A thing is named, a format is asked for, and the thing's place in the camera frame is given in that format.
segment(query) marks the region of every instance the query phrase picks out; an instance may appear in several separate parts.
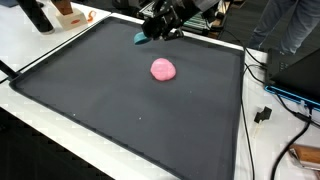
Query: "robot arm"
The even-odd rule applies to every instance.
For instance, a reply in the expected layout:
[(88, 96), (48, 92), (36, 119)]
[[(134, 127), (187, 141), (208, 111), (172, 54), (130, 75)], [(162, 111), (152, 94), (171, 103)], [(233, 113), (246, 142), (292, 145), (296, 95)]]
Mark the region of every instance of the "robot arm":
[(154, 16), (147, 18), (142, 30), (147, 38), (165, 41), (183, 37), (180, 27), (196, 15), (213, 7), (220, 0), (156, 0), (153, 5)]

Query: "person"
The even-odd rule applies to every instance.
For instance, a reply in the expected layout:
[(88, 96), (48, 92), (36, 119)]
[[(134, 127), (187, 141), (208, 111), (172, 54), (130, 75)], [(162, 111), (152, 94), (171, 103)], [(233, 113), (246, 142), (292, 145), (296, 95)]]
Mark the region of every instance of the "person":
[(282, 54), (295, 54), (320, 21), (320, 0), (269, 0), (248, 42), (248, 48), (260, 50), (280, 18), (295, 4), (289, 25), (275, 47)]

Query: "pink dough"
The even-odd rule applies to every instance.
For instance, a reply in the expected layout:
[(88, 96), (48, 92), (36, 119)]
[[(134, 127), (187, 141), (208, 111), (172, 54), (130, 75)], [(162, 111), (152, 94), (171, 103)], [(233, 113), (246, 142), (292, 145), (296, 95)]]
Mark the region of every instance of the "pink dough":
[(167, 81), (176, 75), (176, 68), (173, 64), (164, 58), (159, 58), (152, 63), (152, 75), (159, 81)]

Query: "person's leg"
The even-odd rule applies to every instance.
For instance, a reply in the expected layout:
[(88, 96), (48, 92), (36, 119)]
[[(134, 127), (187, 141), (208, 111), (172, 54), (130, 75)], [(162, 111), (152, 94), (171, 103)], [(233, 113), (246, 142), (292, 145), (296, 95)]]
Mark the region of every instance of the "person's leg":
[(320, 21), (320, 0), (299, 0), (279, 50), (285, 54), (295, 54), (301, 43)]
[(295, 4), (296, 0), (269, 0), (257, 27), (249, 40), (248, 47), (260, 49), (266, 37), (273, 31), (280, 18)]

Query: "white table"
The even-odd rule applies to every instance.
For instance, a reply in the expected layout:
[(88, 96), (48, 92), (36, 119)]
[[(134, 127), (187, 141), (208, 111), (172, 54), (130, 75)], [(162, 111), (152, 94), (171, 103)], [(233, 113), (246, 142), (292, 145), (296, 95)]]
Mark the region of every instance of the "white table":
[[(111, 16), (142, 23), (140, 20), (118, 14), (112, 14)], [(234, 49), (242, 49), (236, 45), (193, 35), (191, 33), (185, 33), (185, 35)], [(257, 59), (265, 61), (265, 53), (253, 50), (251, 52)], [(254, 61), (246, 56), (246, 63), (253, 64)], [(259, 72), (256, 69), (253, 69), (253, 72), (257, 74), (259, 78), (262, 78), (262, 72)], [(0, 106), (3, 109), (91, 163), (112, 178), (117, 180), (177, 179), (170, 173), (136, 156), (128, 150), (83, 128), (40, 104), (15, 93), (8, 87), (8, 83), (9, 82), (6, 81), (0, 85)], [(271, 167), (275, 158), (284, 145), (303, 128), (304, 123), (292, 117), (285, 111), (277, 99), (265, 92), (262, 86), (250, 77), (249, 73), (246, 74), (244, 80), (243, 99), (255, 161), (256, 179), (269, 179)], [(257, 110), (263, 109), (264, 106), (273, 109), (271, 120), (264, 122), (263, 127), (257, 134), (254, 134), (254, 116)], [(289, 103), (289, 107), (295, 110), (297, 109), (294, 103)], [(235, 171), (235, 179), (237, 180), (249, 180), (252, 175), (243, 125), (241, 116)], [(320, 146), (319, 137), (320, 131), (312, 126), (298, 142), (307, 145)], [(288, 156), (285, 156), (279, 165), (277, 176), (279, 177), (279, 175), (280, 178), (278, 179), (315, 179), (312, 171), (293, 166)]]
[[(81, 10), (87, 18), (91, 10), (97, 14), (88, 25), (64, 31), (55, 17), (57, 9), (51, 1), (41, 2), (45, 4), (42, 10), (55, 28), (55, 32), (50, 35), (41, 35), (20, 6), (7, 8), (0, 5), (0, 60), (15, 71), (111, 14), (107, 11), (72, 3), (72, 7)], [(0, 72), (0, 81), (4, 78), (6, 75)]]

